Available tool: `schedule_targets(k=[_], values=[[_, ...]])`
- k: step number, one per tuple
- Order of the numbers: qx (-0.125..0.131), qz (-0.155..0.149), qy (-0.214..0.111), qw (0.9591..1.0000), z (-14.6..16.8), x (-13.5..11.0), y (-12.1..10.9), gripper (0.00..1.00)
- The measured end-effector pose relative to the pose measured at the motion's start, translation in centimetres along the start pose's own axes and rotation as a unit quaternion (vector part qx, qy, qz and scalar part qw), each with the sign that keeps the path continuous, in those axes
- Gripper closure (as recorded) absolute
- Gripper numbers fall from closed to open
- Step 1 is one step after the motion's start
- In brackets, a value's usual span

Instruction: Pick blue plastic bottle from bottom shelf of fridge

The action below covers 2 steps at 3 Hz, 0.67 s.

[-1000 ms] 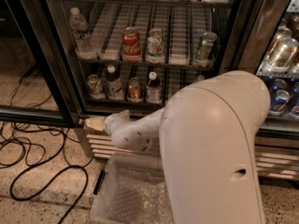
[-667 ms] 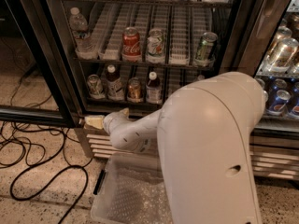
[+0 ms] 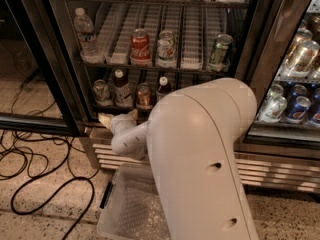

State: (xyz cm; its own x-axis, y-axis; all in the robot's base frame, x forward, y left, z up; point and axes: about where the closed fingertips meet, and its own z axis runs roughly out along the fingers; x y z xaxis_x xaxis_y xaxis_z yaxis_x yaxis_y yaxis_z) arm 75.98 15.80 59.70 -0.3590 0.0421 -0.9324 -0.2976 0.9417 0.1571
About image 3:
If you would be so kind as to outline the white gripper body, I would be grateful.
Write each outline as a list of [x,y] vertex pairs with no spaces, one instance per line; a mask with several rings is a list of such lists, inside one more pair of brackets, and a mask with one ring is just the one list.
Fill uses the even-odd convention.
[[115,116],[110,123],[112,150],[134,160],[146,159],[146,123],[137,124],[130,114]]

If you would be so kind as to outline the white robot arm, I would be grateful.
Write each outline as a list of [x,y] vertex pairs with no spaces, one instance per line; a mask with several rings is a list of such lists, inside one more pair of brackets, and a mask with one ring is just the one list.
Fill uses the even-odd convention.
[[173,240],[259,240],[234,156],[256,110],[245,83],[220,78],[167,94],[144,123],[99,120],[116,154],[149,160]]

